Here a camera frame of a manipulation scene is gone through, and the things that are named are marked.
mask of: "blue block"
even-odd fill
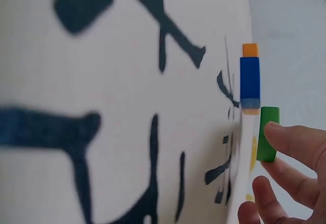
[[[258,57],[240,58],[241,107],[260,108],[260,68]]]

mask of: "fingernail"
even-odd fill
[[[276,123],[274,121],[269,121],[266,126],[269,126],[269,127],[273,127],[273,128],[283,128],[283,126],[281,126],[279,123]]]

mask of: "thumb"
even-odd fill
[[[326,168],[325,131],[305,126],[283,127],[275,122],[268,122],[264,134],[274,149],[322,175],[322,170]]]

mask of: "finger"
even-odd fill
[[[282,127],[269,122],[264,134],[277,151],[295,158],[317,173],[318,166],[326,164],[326,131],[305,126]]]
[[[265,224],[299,224],[302,220],[288,218],[277,201],[270,182],[266,177],[257,177],[253,181],[253,191],[259,214]]]
[[[295,201],[314,208],[320,194],[317,179],[307,177],[279,158],[273,163],[262,162],[262,165]]]
[[[250,201],[241,204],[238,211],[238,219],[240,224],[260,224],[257,205]]]

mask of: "orange block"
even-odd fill
[[[243,57],[259,57],[259,49],[257,43],[245,43],[242,45]]]
[[[246,115],[258,116],[258,115],[260,115],[260,109],[258,109],[258,108],[246,108],[246,109],[243,109],[243,113],[246,114]]]

